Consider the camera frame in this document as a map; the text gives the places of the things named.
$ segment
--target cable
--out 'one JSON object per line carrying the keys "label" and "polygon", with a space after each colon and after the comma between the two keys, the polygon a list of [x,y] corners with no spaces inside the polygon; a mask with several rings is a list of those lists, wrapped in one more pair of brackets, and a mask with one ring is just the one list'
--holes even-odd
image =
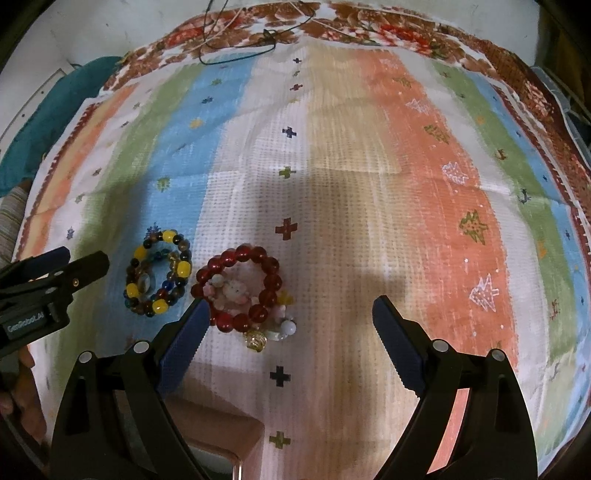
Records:
{"label": "cable", "polygon": [[[205,35],[205,28],[207,27],[207,15],[211,10],[211,7],[213,6],[213,0],[209,0],[208,4],[207,4],[207,8],[205,9],[205,15],[203,17],[203,43],[199,46],[199,62],[203,65],[220,65],[222,63],[230,63],[233,61],[238,61],[238,60],[246,60],[246,59],[251,59],[253,57],[258,57],[259,55],[264,55],[265,53],[269,53],[272,52],[273,50],[275,50],[275,48],[277,47],[277,37],[281,34],[284,34],[286,32],[295,30],[296,28],[300,28],[302,25],[308,23],[310,20],[312,20],[312,18],[314,18],[316,16],[316,12],[311,9],[311,15],[308,16],[308,18],[306,18],[302,23],[298,24],[298,25],[294,25],[293,27],[290,28],[286,28],[285,30],[281,30],[280,32],[274,31],[273,33],[271,33],[271,31],[264,29],[263,30],[263,37],[259,38],[259,40],[256,41],[256,43],[251,44],[251,45],[242,45],[242,46],[237,46],[235,48],[252,48],[252,47],[257,47],[257,46],[263,46],[268,44],[269,42],[272,42],[272,46],[271,48],[265,50],[265,51],[258,51],[249,55],[245,55],[243,57],[237,58],[237,59],[228,59],[228,60],[219,60],[219,61],[204,61],[202,58],[202,54],[201,54],[201,47],[203,45],[207,45],[209,48],[212,48],[214,50],[220,50],[218,48],[212,47],[211,45],[209,45],[207,43],[208,38],[210,33],[213,31],[213,29],[215,28],[215,26],[217,25],[217,22],[220,18],[220,16],[222,15],[222,13],[224,12],[224,9],[226,8],[226,6],[228,5],[229,0],[225,0],[222,9],[220,10],[220,12],[217,15],[217,18],[215,20],[215,22],[213,23],[211,30],[209,31],[208,35]],[[292,2],[291,2],[291,6],[294,7],[299,13],[305,15],[299,8],[297,8]],[[228,23],[227,25],[224,26],[223,30],[221,32],[219,32],[218,34],[216,34],[214,36],[217,37],[219,35],[221,35],[221,33],[223,33],[230,25],[232,25],[234,23],[234,21],[237,19],[238,15],[241,13],[241,10],[238,11],[238,13],[234,16],[234,18],[230,21],[230,23]]]}

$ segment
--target blue stripe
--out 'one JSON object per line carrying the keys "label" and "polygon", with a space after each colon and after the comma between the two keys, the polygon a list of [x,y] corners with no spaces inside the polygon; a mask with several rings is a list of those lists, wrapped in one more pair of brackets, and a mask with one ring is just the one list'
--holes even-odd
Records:
{"label": "blue stripe", "polygon": [[576,366],[578,370],[573,379],[573,388],[569,400],[569,413],[564,423],[564,429],[566,431],[582,413],[585,401],[580,404],[579,400],[581,396],[586,399],[590,384],[589,372],[591,371],[591,366],[589,366],[589,369],[584,374],[581,372],[581,368],[589,359],[591,352],[591,343],[587,341],[590,337],[589,319],[591,318],[591,300],[589,297],[589,282],[586,276],[586,261],[573,225],[574,212],[571,211],[570,206],[565,204],[544,159],[532,143],[530,143],[523,129],[515,122],[492,86],[479,74],[468,72],[468,75],[478,88],[478,91],[488,101],[491,110],[501,120],[507,133],[525,154],[527,163],[532,169],[535,178],[538,180],[545,195],[551,200],[550,208],[556,222],[556,228],[560,234],[564,257],[569,266],[577,311],[578,334],[577,343],[573,347],[576,349]]}
{"label": "blue stripe", "polygon": [[[162,325],[180,318],[184,301],[190,295],[188,288],[185,297],[163,315],[139,317],[126,309],[122,296],[125,269],[148,228],[154,225],[162,230],[174,229],[193,240],[222,131],[236,114],[254,61],[252,58],[205,67],[160,132],[144,177],[131,186],[132,198],[136,199],[128,212],[132,221],[124,227],[118,249],[111,255],[105,292],[107,311],[102,312],[109,328],[97,339],[98,351],[120,353],[126,338],[151,340]],[[191,122],[196,119],[202,125],[191,128]],[[174,249],[171,244],[157,246]],[[200,267],[193,266],[192,278]],[[154,271],[160,288],[166,278],[168,261],[159,262]]]}

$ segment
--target red beaded bracelet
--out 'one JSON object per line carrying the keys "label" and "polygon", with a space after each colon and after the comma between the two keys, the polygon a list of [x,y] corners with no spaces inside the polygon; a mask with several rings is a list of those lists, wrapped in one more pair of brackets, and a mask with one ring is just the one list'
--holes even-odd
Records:
{"label": "red beaded bracelet", "polygon": [[236,330],[245,333],[251,329],[253,323],[264,323],[269,316],[270,309],[277,304],[277,291],[283,284],[281,277],[277,275],[279,271],[279,262],[274,257],[268,257],[267,251],[263,247],[251,248],[249,245],[240,245],[237,249],[226,250],[220,256],[212,257],[207,262],[207,266],[197,270],[195,277],[197,283],[191,288],[193,298],[202,298],[203,286],[218,273],[221,273],[226,267],[233,267],[236,262],[248,262],[260,264],[264,273],[267,274],[263,281],[265,288],[259,293],[259,303],[253,305],[246,313],[239,313],[232,316],[228,312],[219,312],[212,308],[212,325],[216,325],[222,332],[231,332]]}

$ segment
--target green stripe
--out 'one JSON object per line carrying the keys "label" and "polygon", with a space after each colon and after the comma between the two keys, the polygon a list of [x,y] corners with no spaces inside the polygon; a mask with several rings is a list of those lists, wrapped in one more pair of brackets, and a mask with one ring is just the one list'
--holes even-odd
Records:
{"label": "green stripe", "polygon": [[[189,91],[203,66],[192,64],[179,71],[152,94],[150,103],[142,109],[137,120],[129,127],[120,148],[111,158],[108,171],[94,192],[88,196],[83,219],[85,225],[75,233],[73,258],[89,255],[97,250],[113,251],[120,241],[124,214],[134,199],[132,186],[144,175],[162,129]],[[68,328],[56,335],[53,385],[64,388],[79,353],[95,348],[97,327],[93,318],[96,299],[105,291],[105,279],[89,285],[74,296],[69,308],[72,318]]]}
{"label": "green stripe", "polygon": [[507,159],[497,163],[513,181],[515,197],[521,194],[521,189],[525,189],[531,196],[531,200],[525,204],[515,203],[519,207],[521,216],[530,227],[536,247],[539,246],[538,242],[543,242],[543,247],[547,251],[544,258],[540,258],[538,251],[538,263],[544,283],[544,292],[549,311],[552,312],[550,303],[555,299],[558,299],[560,311],[552,321],[542,319],[542,321],[549,322],[550,325],[549,362],[552,364],[572,350],[572,346],[576,343],[577,321],[574,289],[569,266],[564,257],[560,233],[550,209],[551,200],[545,197],[544,190],[528,164],[525,152],[511,138],[501,120],[491,110],[486,98],[480,94],[466,73],[461,69],[451,69],[441,63],[434,62],[434,64],[440,74],[447,74],[447,76],[440,75],[441,81],[456,94],[458,101],[472,117],[473,125],[480,134],[488,154],[492,158],[496,158],[497,151],[503,149]]}

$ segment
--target finger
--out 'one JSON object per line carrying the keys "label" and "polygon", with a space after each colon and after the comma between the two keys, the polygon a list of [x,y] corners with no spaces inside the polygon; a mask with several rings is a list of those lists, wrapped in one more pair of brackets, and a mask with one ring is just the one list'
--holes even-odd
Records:
{"label": "finger", "polygon": [[21,415],[21,425],[31,437],[33,437],[38,443],[41,443],[47,431],[41,406],[39,406],[39,408],[31,407],[23,411]]}
{"label": "finger", "polygon": [[33,356],[31,355],[27,345],[18,351],[18,359],[27,368],[33,368],[35,366],[35,360],[33,359]]}
{"label": "finger", "polygon": [[21,365],[17,383],[12,389],[12,397],[21,410],[32,406],[38,398],[33,372],[23,365]]}
{"label": "finger", "polygon": [[0,392],[0,413],[10,415],[14,409],[12,398],[7,392]]}

